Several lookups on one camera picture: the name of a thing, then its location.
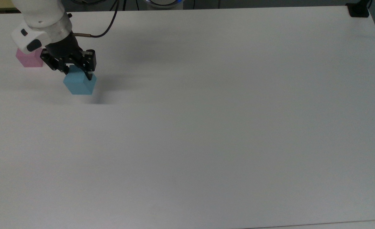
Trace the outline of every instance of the block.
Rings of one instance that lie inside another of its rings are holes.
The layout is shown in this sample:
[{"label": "block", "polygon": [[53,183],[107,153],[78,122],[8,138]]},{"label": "block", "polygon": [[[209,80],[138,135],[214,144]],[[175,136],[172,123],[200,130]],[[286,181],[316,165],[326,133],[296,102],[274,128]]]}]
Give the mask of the block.
[{"label": "block", "polygon": [[86,74],[74,65],[69,66],[69,73],[63,83],[72,94],[92,94],[97,78],[93,73],[92,80],[88,80]]},{"label": "block", "polygon": [[30,54],[24,54],[21,50],[17,49],[15,56],[25,68],[40,68],[44,64],[44,61],[41,59],[41,52],[42,48],[38,48]]}]

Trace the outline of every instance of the table surface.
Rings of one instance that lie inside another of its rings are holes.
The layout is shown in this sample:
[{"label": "table surface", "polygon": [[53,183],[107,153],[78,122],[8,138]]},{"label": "table surface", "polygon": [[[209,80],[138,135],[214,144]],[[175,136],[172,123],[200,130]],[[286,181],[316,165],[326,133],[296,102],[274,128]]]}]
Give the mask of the table surface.
[{"label": "table surface", "polygon": [[[73,13],[103,32],[112,12]],[[0,15],[0,228],[375,220],[375,25],[346,7],[119,12],[92,96]]]}]

